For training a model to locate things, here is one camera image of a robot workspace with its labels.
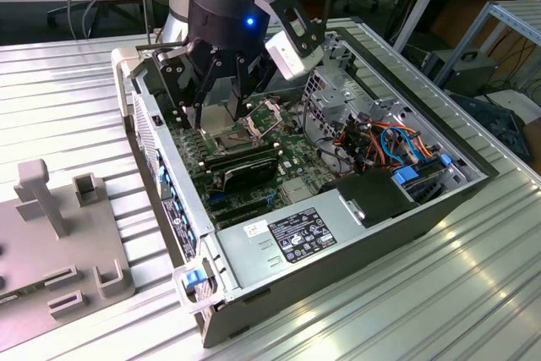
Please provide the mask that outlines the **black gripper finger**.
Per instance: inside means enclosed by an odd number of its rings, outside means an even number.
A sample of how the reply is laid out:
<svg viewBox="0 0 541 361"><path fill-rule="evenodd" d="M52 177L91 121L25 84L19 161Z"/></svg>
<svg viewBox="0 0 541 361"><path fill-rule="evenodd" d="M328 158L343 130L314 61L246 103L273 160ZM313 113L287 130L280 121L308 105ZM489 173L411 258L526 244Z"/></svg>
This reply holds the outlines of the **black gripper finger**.
<svg viewBox="0 0 541 361"><path fill-rule="evenodd" d="M152 53L171 103L199 129L202 107L220 73L220 53L210 46L161 48Z"/></svg>
<svg viewBox="0 0 541 361"><path fill-rule="evenodd" d="M237 55L236 75L232 79L230 92L230 115L234 121L245 117L248 98L255 92L263 92L276 73L276 64L269 54L260 54L252 62Z"/></svg>

